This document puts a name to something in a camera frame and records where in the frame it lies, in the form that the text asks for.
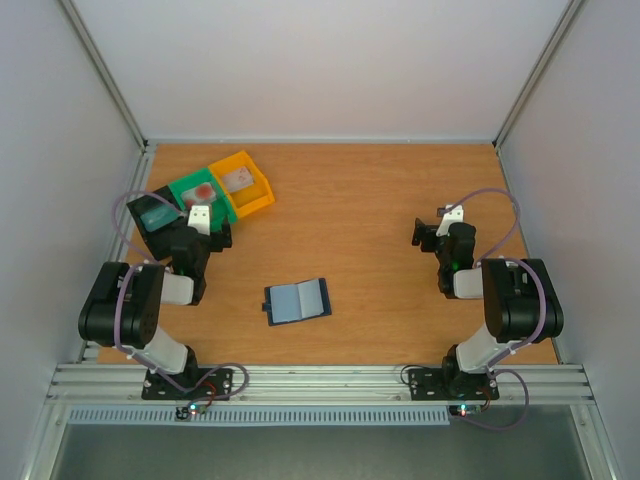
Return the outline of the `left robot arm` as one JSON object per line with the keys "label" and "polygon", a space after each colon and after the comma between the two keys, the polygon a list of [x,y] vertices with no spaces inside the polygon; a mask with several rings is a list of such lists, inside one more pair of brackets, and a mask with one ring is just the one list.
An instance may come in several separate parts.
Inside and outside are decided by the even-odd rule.
{"label": "left robot arm", "polygon": [[80,337],[144,365],[146,381],[157,391],[192,397],[208,375],[193,348],[160,327],[160,309],[163,304],[199,305],[210,255],[231,246],[227,220],[208,234],[187,222],[169,234],[168,265],[104,263],[79,314]]}

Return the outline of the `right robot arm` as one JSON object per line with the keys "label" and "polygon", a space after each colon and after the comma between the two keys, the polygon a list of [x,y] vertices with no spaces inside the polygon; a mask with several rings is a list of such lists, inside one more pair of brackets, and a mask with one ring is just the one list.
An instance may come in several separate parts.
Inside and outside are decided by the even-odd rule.
{"label": "right robot arm", "polygon": [[481,300],[484,323],[452,346],[440,367],[414,366],[401,374],[413,400],[496,400],[496,365],[563,330],[564,313],[544,261],[489,258],[475,264],[475,235],[476,228],[461,221],[415,221],[412,244],[438,260],[440,292],[449,299]]}

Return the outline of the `blue card holder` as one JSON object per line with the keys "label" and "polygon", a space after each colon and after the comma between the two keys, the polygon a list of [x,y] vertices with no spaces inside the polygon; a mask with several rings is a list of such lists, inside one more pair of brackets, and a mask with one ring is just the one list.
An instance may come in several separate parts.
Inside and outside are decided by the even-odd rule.
{"label": "blue card holder", "polygon": [[332,314],[325,278],[269,286],[264,289],[262,311],[271,327],[299,323]]}

